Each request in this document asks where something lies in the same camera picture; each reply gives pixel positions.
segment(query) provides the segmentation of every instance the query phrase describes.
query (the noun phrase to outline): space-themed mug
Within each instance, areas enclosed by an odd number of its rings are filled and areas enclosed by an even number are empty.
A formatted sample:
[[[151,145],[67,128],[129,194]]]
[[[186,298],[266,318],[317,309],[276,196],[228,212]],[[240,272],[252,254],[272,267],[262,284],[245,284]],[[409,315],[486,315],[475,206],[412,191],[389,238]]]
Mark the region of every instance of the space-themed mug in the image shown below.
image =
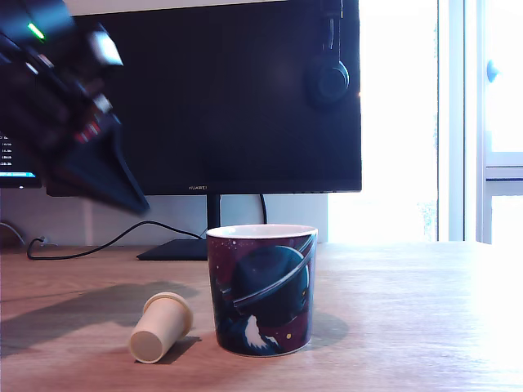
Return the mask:
[[[289,354],[311,339],[318,230],[241,225],[207,232],[218,344],[252,356]]]

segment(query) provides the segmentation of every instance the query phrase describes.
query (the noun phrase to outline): paper cup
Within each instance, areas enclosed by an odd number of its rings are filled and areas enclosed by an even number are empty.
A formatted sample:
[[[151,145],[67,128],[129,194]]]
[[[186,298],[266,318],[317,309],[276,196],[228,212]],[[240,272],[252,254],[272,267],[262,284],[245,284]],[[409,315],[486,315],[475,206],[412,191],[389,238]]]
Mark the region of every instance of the paper cup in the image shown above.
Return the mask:
[[[318,230],[244,225],[207,232],[218,344],[236,354],[275,356],[311,339]]]
[[[185,337],[193,324],[187,301],[173,292],[160,292],[144,306],[144,314],[128,342],[132,356],[143,363],[158,362]]]

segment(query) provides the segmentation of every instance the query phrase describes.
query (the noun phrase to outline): wooden desk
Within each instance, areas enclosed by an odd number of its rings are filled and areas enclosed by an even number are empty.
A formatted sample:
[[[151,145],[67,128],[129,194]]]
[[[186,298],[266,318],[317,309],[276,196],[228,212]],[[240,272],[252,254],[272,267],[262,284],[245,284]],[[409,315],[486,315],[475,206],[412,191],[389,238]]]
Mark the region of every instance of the wooden desk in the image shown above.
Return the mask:
[[[205,262],[2,255],[3,391],[523,390],[523,256],[477,243],[320,246],[313,341],[274,359],[221,350]],[[159,364],[126,341],[152,294],[194,307]]]

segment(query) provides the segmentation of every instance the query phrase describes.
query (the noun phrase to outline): white wall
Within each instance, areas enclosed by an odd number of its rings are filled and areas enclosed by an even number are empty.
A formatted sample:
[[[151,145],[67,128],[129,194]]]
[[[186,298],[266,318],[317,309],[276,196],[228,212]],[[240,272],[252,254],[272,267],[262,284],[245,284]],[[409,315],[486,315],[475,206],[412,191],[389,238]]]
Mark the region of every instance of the white wall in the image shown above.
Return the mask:
[[[270,223],[311,225],[327,241],[327,194],[267,195]],[[50,198],[45,189],[3,189],[0,218],[20,227],[26,238],[49,238],[59,245],[101,245],[141,220],[160,221],[200,234],[206,228],[204,196],[148,197],[151,211],[142,217],[78,198]],[[258,196],[229,195],[221,201],[221,223],[261,223]],[[122,238],[118,245],[157,245],[181,238],[165,229],[144,226]]]
[[[248,2],[274,2],[284,0],[65,0],[73,15],[110,12],[159,10],[164,8],[217,6]]]

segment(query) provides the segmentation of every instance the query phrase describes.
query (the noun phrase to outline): power cord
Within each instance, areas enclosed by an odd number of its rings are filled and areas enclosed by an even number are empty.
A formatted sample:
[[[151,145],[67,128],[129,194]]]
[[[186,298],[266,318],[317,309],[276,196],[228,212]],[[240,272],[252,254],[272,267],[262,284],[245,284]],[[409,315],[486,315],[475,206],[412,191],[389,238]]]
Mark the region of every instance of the power cord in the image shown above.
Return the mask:
[[[20,240],[20,243],[21,243],[22,245],[25,245],[25,241],[24,241],[24,239],[22,238],[22,236],[20,235],[20,233],[18,233],[18,232],[16,231],[16,229],[15,229],[13,226],[8,225],[7,223],[3,223],[3,222],[0,222],[0,226],[7,227],[10,231],[12,231],[12,232],[14,233],[14,235],[15,235],[16,237],[18,237],[18,239]]]
[[[30,259],[30,260],[36,260],[36,261],[51,261],[51,260],[69,260],[69,259],[76,259],[78,257],[88,256],[88,255],[91,255],[92,253],[96,253],[98,251],[101,251],[102,249],[110,247],[111,245],[113,245],[114,243],[119,241],[121,238],[123,238],[127,234],[131,233],[134,229],[136,229],[136,228],[138,228],[140,226],[143,226],[143,225],[156,225],[156,226],[160,226],[160,227],[163,227],[165,229],[174,231],[174,232],[179,233],[179,234],[189,235],[190,237],[194,237],[194,238],[197,238],[197,239],[203,239],[200,235],[193,234],[193,233],[190,233],[188,231],[175,229],[175,228],[173,228],[173,227],[171,227],[169,225],[165,225],[163,223],[155,222],[153,220],[144,220],[143,222],[136,223],[134,226],[132,226],[129,229],[125,230],[118,237],[116,237],[112,241],[109,241],[105,245],[101,245],[100,247],[96,247],[96,248],[94,248],[94,249],[92,249],[90,251],[83,252],[83,253],[78,253],[76,255],[67,255],[67,256],[33,256],[33,254],[32,254],[33,245],[36,242],[40,242],[40,243],[44,242],[44,239],[42,239],[42,238],[35,238],[33,241],[31,241],[29,243],[29,246],[27,248],[27,258]]]
[[[265,203],[265,196],[263,194],[260,194],[259,196],[260,196],[260,202],[261,202],[261,212],[263,213],[263,224],[267,225],[267,205]],[[205,230],[202,231],[202,233],[199,236],[202,237],[208,229],[209,228],[206,227]]]
[[[263,224],[267,224],[267,205],[265,204],[265,196],[260,194],[261,211],[263,212]]]

